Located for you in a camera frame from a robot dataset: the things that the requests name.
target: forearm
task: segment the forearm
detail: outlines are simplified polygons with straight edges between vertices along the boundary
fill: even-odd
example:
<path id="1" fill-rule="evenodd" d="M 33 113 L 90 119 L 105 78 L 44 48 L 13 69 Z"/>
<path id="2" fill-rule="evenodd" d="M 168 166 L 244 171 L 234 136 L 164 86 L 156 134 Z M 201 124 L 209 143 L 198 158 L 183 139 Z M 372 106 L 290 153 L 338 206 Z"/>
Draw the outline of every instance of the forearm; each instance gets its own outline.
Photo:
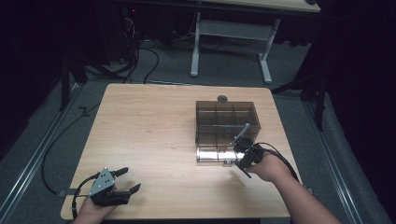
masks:
<path id="1" fill-rule="evenodd" d="M 337 218 L 291 176 L 274 181 L 293 223 L 339 223 Z"/>
<path id="2" fill-rule="evenodd" d="M 80 215 L 73 224 L 100 224 L 102 219 L 98 216 Z"/>

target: dark curtain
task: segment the dark curtain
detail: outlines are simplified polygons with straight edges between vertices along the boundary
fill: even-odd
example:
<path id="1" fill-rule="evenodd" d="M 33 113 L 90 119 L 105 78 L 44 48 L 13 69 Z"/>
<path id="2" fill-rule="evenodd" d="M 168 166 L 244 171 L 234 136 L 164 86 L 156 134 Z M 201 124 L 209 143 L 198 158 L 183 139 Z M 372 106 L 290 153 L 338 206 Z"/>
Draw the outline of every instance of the dark curtain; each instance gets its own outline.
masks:
<path id="1" fill-rule="evenodd" d="M 41 1 L 0 4 L 0 160 L 61 74 L 54 11 Z"/>
<path id="2" fill-rule="evenodd" d="M 327 92 L 346 139 L 396 222 L 391 210 L 396 198 L 396 3 L 362 1 L 346 10 L 334 2 L 329 13 L 350 17 L 321 27 L 296 80 L 327 76 Z M 324 63 L 330 66 L 323 69 Z M 300 89 L 313 85 L 318 83 L 308 82 Z"/>

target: metal stand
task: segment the metal stand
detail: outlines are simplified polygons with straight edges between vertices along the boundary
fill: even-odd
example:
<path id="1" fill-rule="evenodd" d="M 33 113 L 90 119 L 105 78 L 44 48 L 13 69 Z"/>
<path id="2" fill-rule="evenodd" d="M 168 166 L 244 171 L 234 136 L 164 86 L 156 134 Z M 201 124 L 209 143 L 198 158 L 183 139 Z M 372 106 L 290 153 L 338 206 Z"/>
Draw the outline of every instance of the metal stand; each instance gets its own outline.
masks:
<path id="1" fill-rule="evenodd" d="M 264 82 L 266 84 L 271 84 L 272 79 L 266 60 L 270 52 L 271 46 L 274 42 L 279 23 L 280 19 L 276 19 L 272 26 L 262 26 L 227 21 L 202 20 L 201 13 L 197 12 L 197 20 L 195 26 L 195 44 L 191 62 L 191 76 L 198 76 L 200 35 L 216 35 L 266 41 L 264 52 L 260 53 L 258 56 L 262 67 L 262 76 L 264 78 Z"/>

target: gray carpet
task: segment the gray carpet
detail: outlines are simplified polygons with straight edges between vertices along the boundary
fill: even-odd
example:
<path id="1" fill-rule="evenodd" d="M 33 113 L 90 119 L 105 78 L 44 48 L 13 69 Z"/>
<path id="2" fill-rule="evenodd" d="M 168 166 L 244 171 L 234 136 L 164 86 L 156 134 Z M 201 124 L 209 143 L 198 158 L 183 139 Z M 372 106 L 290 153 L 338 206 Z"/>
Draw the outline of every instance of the gray carpet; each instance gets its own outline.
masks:
<path id="1" fill-rule="evenodd" d="M 198 77 L 190 77 L 192 46 L 174 45 L 172 48 L 157 43 L 154 50 L 160 61 L 148 78 L 148 83 L 163 84 L 164 82 L 184 83 L 192 85 L 242 86 L 276 88 L 294 79 L 296 72 L 307 53 L 309 46 L 291 48 L 288 44 L 274 45 L 268 58 L 273 77 L 273 84 L 263 83 L 257 55 L 250 50 L 223 44 L 216 50 L 202 49 Z M 203 47 L 214 47 L 211 44 Z M 142 83 L 145 75 L 156 63 L 156 56 L 142 49 L 139 64 L 133 73 L 133 83 Z M 58 132 L 82 113 L 81 106 L 91 108 L 101 101 L 106 85 L 117 82 L 104 77 L 90 76 L 88 83 L 81 89 L 76 101 L 70 106 Z M 60 84 L 50 93 L 46 101 L 30 118 L 28 127 L 18 142 L 0 162 L 0 202 L 4 202 L 11 192 L 30 158 L 35 153 L 47 129 L 54 121 L 60 107 Z M 324 203 L 342 223 L 351 223 L 348 212 L 339 198 L 331 172 L 327 166 L 318 138 L 318 131 L 312 124 L 307 112 L 310 103 L 303 103 L 297 91 L 287 91 L 275 95 L 286 135 L 297 162 L 304 185 L 312 189 L 314 195 Z M 45 174 L 49 185 L 55 190 L 68 189 L 76 170 L 79 156 L 84 148 L 96 109 L 88 117 L 80 119 L 75 125 L 62 134 L 50 149 L 46 159 Z M 336 164 L 340 169 L 351 197 L 358 208 L 361 222 L 390 223 L 387 214 L 377 201 L 370 183 L 361 171 L 349 145 L 343 136 L 336 116 L 332 111 L 332 103 L 326 98 L 326 110 L 323 118 L 324 132 L 320 133 L 329 145 Z M 11 209 L 12 215 L 8 223 L 65 223 L 60 217 L 64 199 L 50 194 L 45 188 L 39 170 L 35 173 L 21 200 Z M 262 223 L 289 223 L 288 218 L 264 218 Z"/>

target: human arm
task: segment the human arm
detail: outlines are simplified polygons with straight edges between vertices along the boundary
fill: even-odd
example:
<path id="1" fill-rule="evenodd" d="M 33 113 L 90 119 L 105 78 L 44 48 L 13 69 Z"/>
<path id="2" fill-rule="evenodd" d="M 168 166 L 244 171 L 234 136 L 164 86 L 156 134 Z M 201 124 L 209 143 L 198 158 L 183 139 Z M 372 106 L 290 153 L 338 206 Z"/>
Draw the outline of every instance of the human arm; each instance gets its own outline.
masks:
<path id="1" fill-rule="evenodd" d="M 93 203 L 91 198 L 87 197 L 79 209 L 79 214 L 74 224 L 99 224 L 111 213 L 117 206 L 101 207 Z"/>
<path id="2" fill-rule="evenodd" d="M 340 223 L 338 219 L 294 177 L 278 157 L 266 152 L 259 164 L 247 168 L 279 191 L 293 223 Z"/>

